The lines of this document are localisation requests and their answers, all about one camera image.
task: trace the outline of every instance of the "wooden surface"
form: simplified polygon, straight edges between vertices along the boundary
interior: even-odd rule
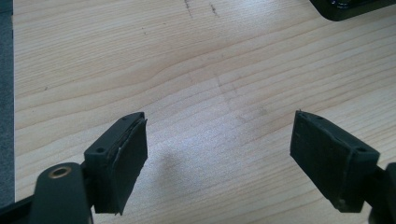
[[[366,223],[289,155],[294,111],[396,161],[396,6],[348,21],[308,0],[15,0],[17,199],[82,162],[116,119],[148,118],[124,216],[96,223]]]

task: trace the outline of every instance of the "light wood tabletop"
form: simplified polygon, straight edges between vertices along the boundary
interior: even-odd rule
[[[290,156],[294,112],[396,161],[396,6],[347,21],[308,0],[15,0],[16,198],[120,117],[148,161],[95,223],[366,223]]]

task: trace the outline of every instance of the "gray carpet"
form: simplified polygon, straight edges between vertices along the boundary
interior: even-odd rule
[[[12,1],[0,3],[0,208],[15,200]]]

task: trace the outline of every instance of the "black device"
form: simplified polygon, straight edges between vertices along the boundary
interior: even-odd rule
[[[143,112],[119,119],[85,152],[40,174],[35,194],[0,210],[0,223],[91,224],[92,212],[121,213],[148,158]]]
[[[343,21],[363,13],[396,4],[396,0],[310,0],[330,21]]]
[[[396,162],[384,171],[379,152],[323,117],[297,111],[290,155],[334,208],[373,209],[370,224],[396,223]]]

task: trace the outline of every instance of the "scratch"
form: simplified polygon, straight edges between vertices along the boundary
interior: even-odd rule
[[[213,4],[209,3],[210,7],[212,8],[212,12],[213,14],[215,14],[215,16],[219,17],[218,12],[216,11],[216,8],[213,6]]]
[[[186,9],[189,11],[190,17],[192,18],[191,11],[190,11],[190,1],[192,1],[192,0],[184,0],[184,3],[186,4]]]

